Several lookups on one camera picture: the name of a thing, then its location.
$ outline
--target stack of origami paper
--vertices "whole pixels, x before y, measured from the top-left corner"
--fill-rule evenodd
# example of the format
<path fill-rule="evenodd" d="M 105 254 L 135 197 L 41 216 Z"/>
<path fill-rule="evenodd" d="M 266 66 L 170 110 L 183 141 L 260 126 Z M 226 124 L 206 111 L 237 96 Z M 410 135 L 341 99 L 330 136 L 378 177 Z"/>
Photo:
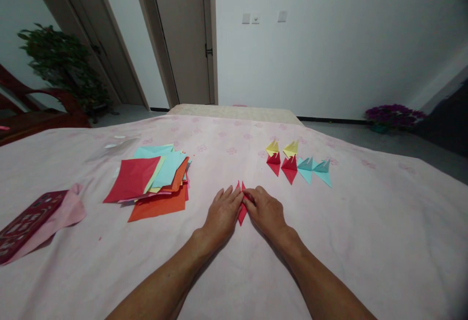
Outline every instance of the stack of origami paper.
<path fill-rule="evenodd" d="M 174 151 L 173 144 L 140 147 L 133 159 L 122 160 L 104 203 L 134 202 L 129 222 L 184 210 L 190 163 L 185 153 Z"/>

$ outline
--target red wooden chair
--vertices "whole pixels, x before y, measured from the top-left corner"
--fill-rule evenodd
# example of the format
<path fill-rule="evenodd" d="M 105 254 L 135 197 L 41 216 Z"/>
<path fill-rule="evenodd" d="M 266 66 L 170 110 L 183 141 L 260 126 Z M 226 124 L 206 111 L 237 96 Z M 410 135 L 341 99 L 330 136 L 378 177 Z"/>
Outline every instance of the red wooden chair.
<path fill-rule="evenodd" d="M 91 127 L 88 117 L 80 108 L 77 100 L 65 90 L 59 88 L 31 89 L 18 81 L 1 65 L 0 84 L 31 110 L 30 112 L 22 111 L 7 97 L 0 94 L 0 110 L 9 109 L 15 113 L 12 117 L 0 119 L 0 126 L 10 128 L 6 131 L 0 130 L 0 146 L 52 128 Z M 32 93 L 45 93 L 57 98 L 67 113 L 56 109 L 40 110 L 27 97 Z"/>

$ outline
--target floor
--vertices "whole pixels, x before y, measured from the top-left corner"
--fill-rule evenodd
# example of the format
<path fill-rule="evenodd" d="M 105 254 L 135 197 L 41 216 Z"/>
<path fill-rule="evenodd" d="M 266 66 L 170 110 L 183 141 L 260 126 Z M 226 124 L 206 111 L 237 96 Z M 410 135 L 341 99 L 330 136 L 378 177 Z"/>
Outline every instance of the floor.
<path fill-rule="evenodd" d="M 121 105 L 116 108 L 120 115 L 107 114 L 93 127 L 105 127 L 134 122 L 165 115 L 161 112 L 148 112 L 138 105 Z M 449 152 L 426 140 L 408 133 L 380 135 L 369 131 L 366 126 L 330 124 L 303 121 L 306 127 L 326 135 L 376 151 L 415 157 L 424 160 L 442 172 L 468 185 L 468 159 Z"/>

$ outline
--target person's right hand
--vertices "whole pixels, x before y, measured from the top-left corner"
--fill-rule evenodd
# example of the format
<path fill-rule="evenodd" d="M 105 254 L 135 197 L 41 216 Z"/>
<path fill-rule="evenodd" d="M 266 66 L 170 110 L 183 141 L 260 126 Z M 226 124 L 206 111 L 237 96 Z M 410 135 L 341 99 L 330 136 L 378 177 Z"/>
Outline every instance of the person's right hand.
<path fill-rule="evenodd" d="M 245 189 L 244 193 L 246 195 L 243 202 L 251 219 L 266 237 L 276 243 L 279 236 L 288 228 L 284 221 L 283 205 L 270 196 L 262 186 Z M 252 196 L 255 204 L 248 199 L 248 195 Z"/>

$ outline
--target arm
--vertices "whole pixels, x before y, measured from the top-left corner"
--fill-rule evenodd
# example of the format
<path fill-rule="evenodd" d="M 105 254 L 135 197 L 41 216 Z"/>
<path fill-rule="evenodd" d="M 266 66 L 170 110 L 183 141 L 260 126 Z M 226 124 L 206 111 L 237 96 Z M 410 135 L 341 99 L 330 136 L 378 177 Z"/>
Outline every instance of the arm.
<path fill-rule="evenodd" d="M 288 263 L 314 320 L 375 320 L 349 288 L 307 249 L 297 232 L 286 224 L 283 205 L 278 200 L 261 186 L 244 192 L 244 204 L 249 215 Z"/>
<path fill-rule="evenodd" d="M 221 189 L 205 224 L 194 231 L 172 258 L 138 285 L 107 319 L 176 319 L 194 277 L 210 256 L 232 235 L 244 195 Z"/>

